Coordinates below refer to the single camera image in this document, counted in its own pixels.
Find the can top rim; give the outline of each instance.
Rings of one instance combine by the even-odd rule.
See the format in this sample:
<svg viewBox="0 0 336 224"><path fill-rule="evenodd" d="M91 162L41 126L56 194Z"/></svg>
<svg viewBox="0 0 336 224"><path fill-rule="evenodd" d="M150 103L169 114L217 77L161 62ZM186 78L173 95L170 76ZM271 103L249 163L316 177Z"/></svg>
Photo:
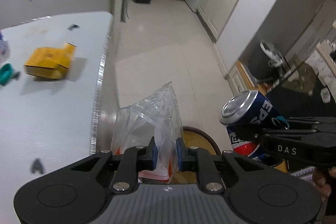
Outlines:
<svg viewBox="0 0 336 224"><path fill-rule="evenodd" d="M230 105L238 96L245 96L248 93L245 100L242 102L241 105L237 106L237 109L232 113L226 113L226 108ZM257 90L245 90L240 94L232 97L222 108L221 110L221 123L225 125L229 125L232 123L237 122L245 113L250 109L251 105L253 104L255 98L257 97L258 91Z"/></svg>

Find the green lid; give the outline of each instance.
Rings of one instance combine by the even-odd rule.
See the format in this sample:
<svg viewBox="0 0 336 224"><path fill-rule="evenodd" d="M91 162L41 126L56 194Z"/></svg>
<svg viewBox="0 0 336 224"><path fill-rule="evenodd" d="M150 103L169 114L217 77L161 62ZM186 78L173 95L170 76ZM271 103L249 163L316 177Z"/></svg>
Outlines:
<svg viewBox="0 0 336 224"><path fill-rule="evenodd" d="M11 64L4 64L0 69L0 85L6 85L6 83L11 79L13 73L13 67Z"/></svg>

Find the countertop edge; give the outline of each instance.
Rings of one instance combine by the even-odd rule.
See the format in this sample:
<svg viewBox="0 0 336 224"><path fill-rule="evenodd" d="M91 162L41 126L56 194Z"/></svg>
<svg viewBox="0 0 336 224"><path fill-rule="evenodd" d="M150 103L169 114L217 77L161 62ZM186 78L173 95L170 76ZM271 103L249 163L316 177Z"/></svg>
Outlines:
<svg viewBox="0 0 336 224"><path fill-rule="evenodd" d="M92 115L92 125L91 125L91 146L90 146L90 154L96 153L96 145L97 145L97 134L98 134L98 122L100 116L100 98L101 98L101 87L104 77L106 56L110 46L110 35L112 32L112 22L110 21L109 29L105 38L103 51L100 58L99 70L98 70L98 78L96 82L96 87L94 89L94 102L93 102L93 115Z"/></svg>

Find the can lid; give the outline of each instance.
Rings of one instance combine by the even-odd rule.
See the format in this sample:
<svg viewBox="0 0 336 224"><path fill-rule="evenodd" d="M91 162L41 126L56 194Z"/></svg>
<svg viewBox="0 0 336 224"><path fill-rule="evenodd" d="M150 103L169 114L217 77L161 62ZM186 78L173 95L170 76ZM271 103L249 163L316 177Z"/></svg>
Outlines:
<svg viewBox="0 0 336 224"><path fill-rule="evenodd" d="M249 110L257 94L257 90L245 90L234 96L223 106L220 122L225 125L237 122Z"/></svg>

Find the das logo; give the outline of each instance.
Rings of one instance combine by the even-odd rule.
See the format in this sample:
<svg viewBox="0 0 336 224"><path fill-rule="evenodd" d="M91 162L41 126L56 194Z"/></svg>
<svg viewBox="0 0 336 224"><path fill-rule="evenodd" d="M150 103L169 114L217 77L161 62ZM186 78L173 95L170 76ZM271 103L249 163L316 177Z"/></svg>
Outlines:
<svg viewBox="0 0 336 224"><path fill-rule="evenodd" d="M282 147L282 145L278 145L278 152L282 152L284 149ZM292 150L289 150L289 148L286 146L285 150L283 151L283 153L287 153L287 154L292 154L292 155L296 155L296 148L292 148Z"/></svg>

